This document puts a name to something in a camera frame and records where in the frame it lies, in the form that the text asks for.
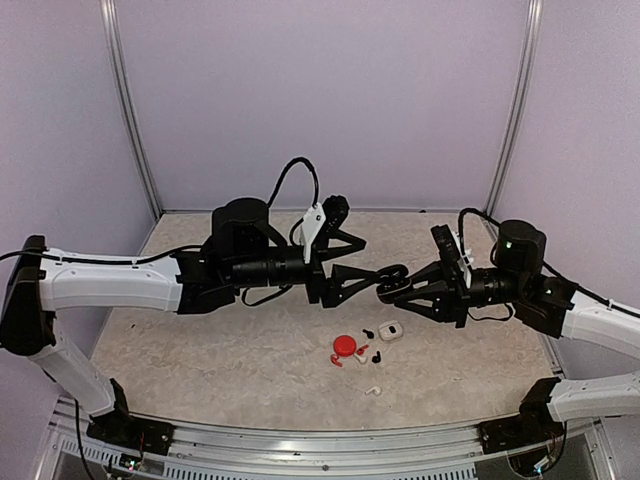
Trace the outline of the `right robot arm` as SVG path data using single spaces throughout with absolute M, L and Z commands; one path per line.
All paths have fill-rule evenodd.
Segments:
M 549 337 L 638 357 L 638 310 L 590 292 L 550 267 L 544 260 L 546 236 L 533 225 L 499 223 L 489 268 L 472 267 L 462 233 L 446 225 L 431 233 L 438 260 L 412 275 L 382 275 L 377 288 L 382 302 L 458 328 L 465 326 L 471 309 L 504 304 L 510 316 Z M 638 412 L 639 374 L 632 372 L 582 381 L 541 379 L 509 420 L 512 436 L 531 444 L 570 420 Z

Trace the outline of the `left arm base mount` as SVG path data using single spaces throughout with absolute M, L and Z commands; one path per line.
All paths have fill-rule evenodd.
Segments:
M 100 426 L 91 421 L 87 436 L 118 447 L 167 456 L 172 444 L 175 426 L 162 421 L 134 417 L 124 425 L 116 423 Z

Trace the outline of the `black earbud charging case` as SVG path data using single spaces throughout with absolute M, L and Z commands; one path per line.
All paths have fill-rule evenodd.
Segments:
M 378 272 L 376 295 L 384 304 L 392 304 L 394 300 L 412 286 L 409 270 L 401 264 L 390 265 Z

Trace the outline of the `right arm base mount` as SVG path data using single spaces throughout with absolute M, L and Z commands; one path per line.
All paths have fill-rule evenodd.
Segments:
M 565 426 L 561 422 L 540 420 L 515 415 L 481 422 L 478 433 L 484 454 L 518 449 L 562 436 Z

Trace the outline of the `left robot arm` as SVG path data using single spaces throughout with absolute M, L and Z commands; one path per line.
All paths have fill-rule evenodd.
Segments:
M 334 308 L 378 283 L 380 274 L 342 266 L 365 241 L 342 230 L 347 200 L 332 196 L 303 215 L 291 245 L 271 225 L 268 204 L 239 198 L 214 210 L 202 245 L 151 257 L 84 257 L 47 247 L 41 235 L 15 254 L 1 313 L 1 344 L 31 359 L 89 415 L 98 431 L 121 445 L 139 436 L 122 387 L 102 375 L 64 338 L 57 313 L 77 307 L 141 308 L 178 315 L 211 313 L 244 289 L 301 285 L 310 303 Z M 334 263 L 331 269 L 326 262 Z

